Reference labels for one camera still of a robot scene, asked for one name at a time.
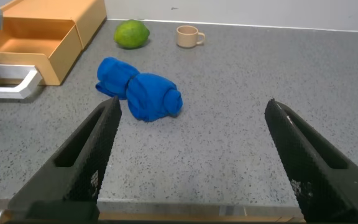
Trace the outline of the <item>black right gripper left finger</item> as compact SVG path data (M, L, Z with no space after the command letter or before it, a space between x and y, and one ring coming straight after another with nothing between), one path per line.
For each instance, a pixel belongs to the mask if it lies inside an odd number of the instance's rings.
M10 199L8 208L34 202L96 202L122 111L118 98L100 103Z

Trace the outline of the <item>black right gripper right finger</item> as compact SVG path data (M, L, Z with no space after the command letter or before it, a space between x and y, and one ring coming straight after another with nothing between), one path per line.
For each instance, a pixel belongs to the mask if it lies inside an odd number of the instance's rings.
M283 103L269 100L265 120L304 219L358 223L358 166Z

